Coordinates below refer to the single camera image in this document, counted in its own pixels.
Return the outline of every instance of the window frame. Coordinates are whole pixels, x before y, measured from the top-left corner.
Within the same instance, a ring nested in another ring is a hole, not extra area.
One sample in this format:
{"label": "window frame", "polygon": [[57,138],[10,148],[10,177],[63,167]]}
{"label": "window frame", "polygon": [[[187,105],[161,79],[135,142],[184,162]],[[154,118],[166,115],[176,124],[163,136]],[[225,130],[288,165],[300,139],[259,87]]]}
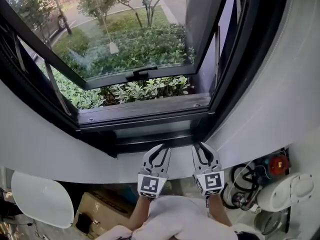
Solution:
{"label": "window frame", "polygon": [[[136,102],[127,103],[125,106],[129,108],[127,110],[128,115],[130,115],[130,108],[133,106],[139,106],[140,110],[140,113],[136,113],[134,116],[128,116],[127,118],[117,117],[119,113],[116,111],[117,109],[121,109],[121,105],[89,109],[90,111],[77,111],[76,108],[65,99],[67,105],[71,107],[71,112],[73,112],[72,116],[68,116],[64,113],[61,106],[59,106],[56,99],[48,99],[47,96],[43,95],[43,93],[48,92],[52,94],[53,89],[48,79],[43,75],[22,45],[20,45],[20,49],[23,62],[28,69],[29,67],[32,69],[31,72],[34,71],[33,73],[38,75],[39,79],[40,75],[42,75],[42,86],[33,86],[32,79],[30,79],[30,72],[25,73],[19,68],[18,58],[15,58],[15,54],[13,57],[11,56],[10,60],[12,60],[12,62],[8,63],[5,69],[0,72],[0,79],[20,99],[46,120],[52,122],[73,137],[106,152],[112,157],[116,157],[118,153],[146,151],[160,143],[165,143],[168,147],[179,147],[190,145],[197,141],[206,141],[239,101],[269,51],[270,45],[277,32],[286,0],[280,0],[280,2],[282,2],[282,7],[277,8],[275,13],[276,17],[272,18],[271,31],[261,38],[263,45],[258,51],[257,57],[252,61],[246,62],[242,59],[244,54],[248,56],[248,53],[254,49],[255,42],[252,40],[252,32],[257,32],[257,30],[261,28],[259,24],[256,24],[256,19],[259,15],[259,10],[263,8],[260,8],[262,7],[261,0],[251,0],[249,2],[244,0],[244,7],[246,9],[241,11],[240,20],[236,29],[238,35],[235,40],[232,40],[232,52],[227,55],[228,63],[225,64],[225,68],[221,68],[222,76],[218,79],[217,88],[215,90],[211,88],[211,93],[209,94],[197,94],[197,99],[191,94],[165,98],[160,101],[163,103],[162,106],[157,104],[159,100],[137,101],[139,104]],[[14,44],[11,42],[8,45],[11,47],[11,50],[14,51]],[[10,58],[10,54],[4,56],[3,51],[0,49],[0,60],[6,62],[8,58]],[[171,104],[172,100],[176,101],[174,107],[172,107]],[[146,109],[154,109],[154,111],[153,113],[149,113],[146,112]],[[97,115],[99,111],[103,111],[102,116],[104,118],[102,118],[101,115]],[[199,121],[199,123],[194,129],[155,134],[149,139],[143,140],[139,138],[117,139],[113,132],[115,129],[152,126],[186,120]]]}
{"label": "window frame", "polygon": [[50,50],[32,30],[24,23],[24,21],[16,14],[6,0],[0,0],[0,14],[4,17],[6,23],[13,29],[31,49],[33,49],[39,56],[45,59],[56,70],[62,73],[69,80],[74,82],[83,90],[92,90],[100,87],[106,87],[116,84],[129,83],[137,80],[148,80],[154,78],[163,78],[171,76],[188,76],[197,74],[202,62],[206,56],[207,50],[210,46],[212,37],[217,28],[218,21],[224,9],[226,0],[211,0],[208,14],[212,15],[204,22],[204,32],[202,35],[199,52],[195,57],[194,64],[186,64],[181,66],[172,66],[161,68],[159,66],[156,70],[144,70],[147,73],[143,78],[126,78],[126,73],[132,73],[137,68],[128,70],[123,73],[115,75],[94,76],[91,79],[83,79],[76,72],[74,72],[62,59],[60,59],[52,50]]}

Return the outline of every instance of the person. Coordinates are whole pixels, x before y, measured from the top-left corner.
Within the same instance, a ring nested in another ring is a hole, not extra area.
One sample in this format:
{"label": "person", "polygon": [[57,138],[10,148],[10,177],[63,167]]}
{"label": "person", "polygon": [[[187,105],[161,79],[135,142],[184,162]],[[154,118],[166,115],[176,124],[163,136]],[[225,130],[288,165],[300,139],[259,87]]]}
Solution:
{"label": "person", "polygon": [[237,231],[231,224],[219,194],[207,199],[185,196],[140,196],[128,225],[117,225],[97,240],[262,240],[249,226]]}

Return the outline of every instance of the white shirt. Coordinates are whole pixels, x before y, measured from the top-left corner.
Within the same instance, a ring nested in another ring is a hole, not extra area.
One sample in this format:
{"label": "white shirt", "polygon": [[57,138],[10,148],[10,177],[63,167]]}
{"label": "white shirt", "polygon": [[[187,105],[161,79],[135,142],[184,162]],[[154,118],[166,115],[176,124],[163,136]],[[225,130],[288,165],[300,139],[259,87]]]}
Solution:
{"label": "white shirt", "polygon": [[238,240],[235,230],[210,218],[202,199],[184,196],[161,196],[150,204],[149,216],[135,231],[118,225],[97,240]]}

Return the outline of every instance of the window hinge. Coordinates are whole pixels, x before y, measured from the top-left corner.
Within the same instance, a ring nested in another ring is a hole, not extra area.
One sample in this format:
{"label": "window hinge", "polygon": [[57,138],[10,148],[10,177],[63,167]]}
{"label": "window hinge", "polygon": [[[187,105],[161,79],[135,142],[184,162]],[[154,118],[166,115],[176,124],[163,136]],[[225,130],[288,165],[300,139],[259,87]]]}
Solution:
{"label": "window hinge", "polygon": [[52,72],[50,64],[46,60],[44,61],[44,63],[45,63],[46,72],[47,72],[47,74],[49,76],[49,79],[50,79],[50,82],[51,82],[52,87],[54,89],[56,97],[58,98],[58,100],[59,100],[64,112],[68,116],[71,116],[72,114],[70,113],[70,111],[69,111],[69,109],[68,109],[68,107],[67,107],[67,105],[66,105],[66,103],[65,103],[65,101],[64,101],[64,99],[63,99],[63,97],[61,95],[61,92],[60,92],[60,90],[58,88],[58,85],[57,85],[56,79],[54,77],[54,74]]}
{"label": "window hinge", "polygon": [[220,26],[215,31],[215,67],[214,67],[214,89],[217,88],[219,78],[219,59],[220,59]]}
{"label": "window hinge", "polygon": [[24,64],[24,61],[22,59],[22,56],[21,56],[21,51],[20,51],[20,41],[17,37],[17,35],[15,33],[12,33],[13,35],[13,40],[14,40],[14,47],[15,47],[15,52],[16,52],[16,56],[18,58],[18,61],[19,61],[19,64],[20,64],[20,67],[22,69],[22,71],[24,73],[28,73],[28,71],[26,70],[26,67],[25,67],[25,64]]}
{"label": "window hinge", "polygon": [[239,23],[241,14],[241,0],[235,0],[236,2],[236,22]]}
{"label": "window hinge", "polygon": [[125,74],[125,78],[128,81],[136,81],[141,79],[146,79],[148,77],[148,70],[157,70],[157,66],[144,66],[137,68],[131,72]]}

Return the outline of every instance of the shrub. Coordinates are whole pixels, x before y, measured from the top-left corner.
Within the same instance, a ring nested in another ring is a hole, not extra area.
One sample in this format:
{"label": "shrub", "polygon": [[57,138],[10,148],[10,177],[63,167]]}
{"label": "shrub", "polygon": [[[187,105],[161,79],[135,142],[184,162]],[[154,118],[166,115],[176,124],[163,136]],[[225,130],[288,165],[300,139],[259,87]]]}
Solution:
{"label": "shrub", "polygon": [[119,53],[93,61],[91,74],[114,74],[146,65],[180,66],[189,60],[185,36],[185,27],[180,24],[113,33],[112,38]]}
{"label": "shrub", "polygon": [[[38,64],[41,71],[48,77],[46,66]],[[53,76],[62,95],[66,97],[77,109],[93,109],[103,105],[105,99],[101,89],[83,90],[66,78],[63,74],[52,68]]]}
{"label": "shrub", "polygon": [[116,84],[109,90],[119,103],[160,99],[164,97],[187,95],[190,87],[188,78],[170,76],[144,81]]}

